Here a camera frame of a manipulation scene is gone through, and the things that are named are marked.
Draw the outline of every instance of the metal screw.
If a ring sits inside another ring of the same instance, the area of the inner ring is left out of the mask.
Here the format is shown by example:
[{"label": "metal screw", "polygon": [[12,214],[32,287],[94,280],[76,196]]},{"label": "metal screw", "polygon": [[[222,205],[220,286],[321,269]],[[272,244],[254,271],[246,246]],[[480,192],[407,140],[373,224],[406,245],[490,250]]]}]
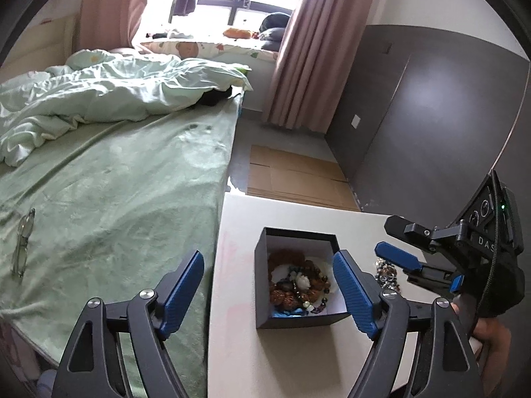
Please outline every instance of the metal screw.
[{"label": "metal screw", "polygon": [[437,305],[441,308],[448,308],[450,303],[448,302],[448,299],[437,298]]},{"label": "metal screw", "polygon": [[397,292],[391,289],[383,289],[382,295],[387,299],[395,299],[397,297]]},{"label": "metal screw", "polygon": [[153,289],[144,289],[140,292],[140,297],[142,299],[150,299],[153,297],[153,295],[155,294],[155,290]]},{"label": "metal screw", "polygon": [[100,301],[99,298],[92,298],[90,301],[87,302],[87,307],[89,308],[96,308],[98,305],[100,305],[102,301]]}]

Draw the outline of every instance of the green blanket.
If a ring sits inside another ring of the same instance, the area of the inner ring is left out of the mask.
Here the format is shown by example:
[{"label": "green blanket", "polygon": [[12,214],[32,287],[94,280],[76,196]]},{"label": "green blanket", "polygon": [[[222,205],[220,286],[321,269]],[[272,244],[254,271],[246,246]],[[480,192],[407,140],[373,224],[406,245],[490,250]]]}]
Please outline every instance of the green blanket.
[{"label": "green blanket", "polygon": [[0,84],[0,163],[18,166],[79,122],[140,121],[196,103],[204,92],[251,86],[247,66],[176,55],[83,50],[65,66]]},{"label": "green blanket", "polygon": [[[131,299],[198,249],[205,276],[167,348],[190,397],[204,398],[208,297],[241,98],[81,125],[17,168],[0,163],[0,316],[58,362],[88,299]],[[16,279],[17,224],[30,207],[27,270]],[[143,396],[130,343],[123,349],[132,390]]]}]

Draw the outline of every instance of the crumpled comforter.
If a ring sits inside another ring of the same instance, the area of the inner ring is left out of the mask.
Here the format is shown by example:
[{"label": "crumpled comforter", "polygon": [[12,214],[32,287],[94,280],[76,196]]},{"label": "crumpled comforter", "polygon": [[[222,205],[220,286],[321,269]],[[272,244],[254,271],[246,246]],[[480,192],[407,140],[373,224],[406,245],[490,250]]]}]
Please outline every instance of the crumpled comforter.
[{"label": "crumpled comforter", "polygon": [[196,103],[210,90],[252,90],[247,66],[176,55],[82,50],[64,66],[0,84],[0,163],[18,166],[78,123],[140,121]]}]

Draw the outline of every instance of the human hand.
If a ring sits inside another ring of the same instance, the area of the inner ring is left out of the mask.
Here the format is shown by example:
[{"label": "human hand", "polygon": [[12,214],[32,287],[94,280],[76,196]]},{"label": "human hand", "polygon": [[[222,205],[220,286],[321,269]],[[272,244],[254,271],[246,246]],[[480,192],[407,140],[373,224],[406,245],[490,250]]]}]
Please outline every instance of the human hand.
[{"label": "human hand", "polygon": [[[457,305],[452,304],[452,307],[459,314]],[[483,391],[485,396],[489,396],[500,383],[507,366],[511,347],[511,331],[497,318],[479,319],[472,335],[489,344],[489,354],[481,373]]]}]

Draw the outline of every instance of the orange plush toy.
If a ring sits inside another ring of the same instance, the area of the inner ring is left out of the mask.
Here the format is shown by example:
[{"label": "orange plush toy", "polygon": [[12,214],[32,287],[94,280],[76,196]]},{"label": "orange plush toy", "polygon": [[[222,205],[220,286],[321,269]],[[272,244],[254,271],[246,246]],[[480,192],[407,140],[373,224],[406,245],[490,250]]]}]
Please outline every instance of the orange plush toy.
[{"label": "orange plush toy", "polygon": [[223,31],[223,36],[228,38],[253,38],[255,33],[251,30],[237,29],[235,27],[229,27]]}]

